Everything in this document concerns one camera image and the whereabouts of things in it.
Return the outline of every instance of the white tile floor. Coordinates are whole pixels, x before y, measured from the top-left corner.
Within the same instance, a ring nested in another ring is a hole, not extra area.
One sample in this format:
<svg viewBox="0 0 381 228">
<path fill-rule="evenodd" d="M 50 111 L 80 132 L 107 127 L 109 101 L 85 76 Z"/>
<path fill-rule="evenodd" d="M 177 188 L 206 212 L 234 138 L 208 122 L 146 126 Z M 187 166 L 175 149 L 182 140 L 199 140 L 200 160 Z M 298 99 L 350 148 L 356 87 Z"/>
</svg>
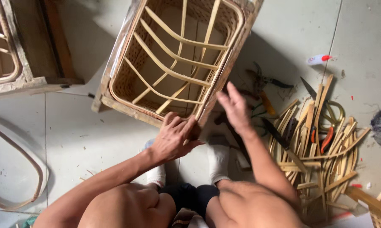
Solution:
<svg viewBox="0 0 381 228">
<path fill-rule="evenodd" d="M 87 84 L 63 92 L 0 100 L 0 129 L 14 132 L 26 151 L 47 163 L 49 169 L 48 189 L 35 203 L 17 212 L 0 211 L 0 227 L 14 227 L 17 220 L 41 212 L 76 186 L 80 177 L 88 177 L 86 169 L 100 172 L 130 158 L 157 134 L 157 128 L 117 111 L 92 112 L 92 101 L 86 96 L 96 92 L 128 5 L 120 0 L 65 1 L 59 7 L 62 23 L 76 73 Z M 328 53 L 336 58 L 326 69 L 304 63 L 312 55 Z M 381 108 L 381 0 L 266 0 L 231 73 L 238 86 L 247 86 L 243 84 L 243 80 L 248 82 L 244 69 L 252 69 L 252 61 L 261 65 L 265 75 L 297 85 L 293 90 L 272 85 L 265 88 L 276 110 L 308 96 L 299 76 L 317 88 L 326 71 L 337 78 L 330 97 L 359 121 L 359 127 L 367 127 Z M 208 126 L 219 131 L 212 122 Z M 0 197 L 14 202 L 28 199 L 36 174 L 14 154 L 16 151 L 6 150 L 2 143 Z M 381 147 L 367 137 L 359 151 L 363 161 L 358 163 L 360 175 L 355 182 L 371 182 L 372 188 L 366 191 L 377 195 L 381 191 Z M 168 182 L 208 183 L 205 152 L 201 146 L 169 164 Z M 251 178 L 250 173 L 237 170 L 234 159 L 229 170 L 236 180 Z M 145 176 L 136 181 L 144 183 Z"/>
</svg>

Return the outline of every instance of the spray bottle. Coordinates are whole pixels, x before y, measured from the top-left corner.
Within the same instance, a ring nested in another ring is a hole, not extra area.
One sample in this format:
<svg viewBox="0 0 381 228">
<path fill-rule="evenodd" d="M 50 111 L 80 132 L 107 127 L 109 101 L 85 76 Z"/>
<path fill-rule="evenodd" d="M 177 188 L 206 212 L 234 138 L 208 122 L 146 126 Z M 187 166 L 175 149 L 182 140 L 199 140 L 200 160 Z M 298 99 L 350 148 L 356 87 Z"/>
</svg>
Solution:
<svg viewBox="0 0 381 228">
<path fill-rule="evenodd" d="M 332 58 L 332 56 L 329 56 L 329 55 L 316 55 L 316 56 L 313 56 L 313 57 L 310 57 L 309 59 L 307 59 L 307 64 L 308 65 L 322 64 L 324 61 L 327 61 L 330 58 Z"/>
</svg>

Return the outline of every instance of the wood debris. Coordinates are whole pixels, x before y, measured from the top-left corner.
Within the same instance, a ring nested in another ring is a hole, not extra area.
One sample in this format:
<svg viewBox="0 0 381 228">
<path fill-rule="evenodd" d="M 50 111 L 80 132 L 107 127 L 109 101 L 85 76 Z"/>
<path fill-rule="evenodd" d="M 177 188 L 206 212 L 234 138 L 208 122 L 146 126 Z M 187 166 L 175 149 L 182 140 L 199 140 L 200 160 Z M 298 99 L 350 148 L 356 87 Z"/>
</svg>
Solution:
<svg viewBox="0 0 381 228">
<path fill-rule="evenodd" d="M 331 207 L 350 210 L 348 206 L 338 204 L 336 201 L 340 194 L 344 194 L 349 181 L 357 175 L 355 172 L 358 159 L 357 143 L 370 131 L 369 128 L 358 130 L 357 122 L 353 117 L 347 118 L 348 123 L 345 123 L 345 118 L 342 118 L 342 121 L 336 124 L 336 131 L 329 149 L 324 154 L 320 153 L 322 143 L 318 135 L 320 118 L 323 118 L 326 110 L 322 107 L 325 105 L 332 79 L 333 75 L 328 77 L 325 85 L 320 84 L 317 97 L 313 98 L 315 101 L 311 100 L 307 107 L 302 107 L 300 111 L 302 114 L 290 142 L 290 149 L 308 168 L 307 173 L 303 173 L 295 163 L 291 162 L 288 154 L 272 136 L 269 137 L 268 142 L 269 153 L 299 192 L 303 216 L 306 219 L 310 214 L 318 213 L 318 210 L 310 211 L 315 205 L 322 204 L 326 220 Z M 278 131 L 284 130 L 293 117 L 296 112 L 296 103 L 297 101 L 294 100 L 274 121 L 273 125 Z M 314 143 L 311 142 L 310 135 L 313 126 L 317 129 Z"/>
</svg>

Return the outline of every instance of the foot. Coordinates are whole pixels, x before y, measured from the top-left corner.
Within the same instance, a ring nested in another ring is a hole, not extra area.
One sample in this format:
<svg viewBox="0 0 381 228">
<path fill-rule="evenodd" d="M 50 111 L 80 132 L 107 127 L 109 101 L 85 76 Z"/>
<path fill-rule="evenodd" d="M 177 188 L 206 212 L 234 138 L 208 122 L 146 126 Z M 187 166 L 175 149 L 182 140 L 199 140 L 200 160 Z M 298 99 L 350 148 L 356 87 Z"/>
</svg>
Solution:
<svg viewBox="0 0 381 228">
<path fill-rule="evenodd" d="M 150 147 L 153 143 L 154 139 L 151 139 L 148 142 L 146 142 L 142 151 Z M 165 185 L 166 174 L 164 164 L 147 171 L 145 174 L 147 175 L 147 184 L 154 183 L 158 185 L 160 188 L 162 188 Z"/>
<path fill-rule="evenodd" d="M 228 179 L 228 160 L 230 157 L 230 144 L 224 135 L 215 135 L 209 138 L 207 149 L 209 158 L 209 175 L 211 184 Z"/>
</svg>

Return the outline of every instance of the red cap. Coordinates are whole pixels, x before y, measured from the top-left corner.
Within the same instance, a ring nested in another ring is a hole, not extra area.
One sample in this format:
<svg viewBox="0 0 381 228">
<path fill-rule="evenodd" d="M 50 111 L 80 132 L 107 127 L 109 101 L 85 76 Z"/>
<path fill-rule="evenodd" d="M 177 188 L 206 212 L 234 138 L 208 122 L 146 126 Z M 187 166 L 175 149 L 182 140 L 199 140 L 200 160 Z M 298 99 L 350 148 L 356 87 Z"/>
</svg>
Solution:
<svg viewBox="0 0 381 228">
<path fill-rule="evenodd" d="M 323 60 L 323 61 L 327 61 L 327 60 L 329 60 L 330 58 L 332 58 L 332 56 L 323 56 L 323 57 L 321 57 L 321 60 Z"/>
</svg>

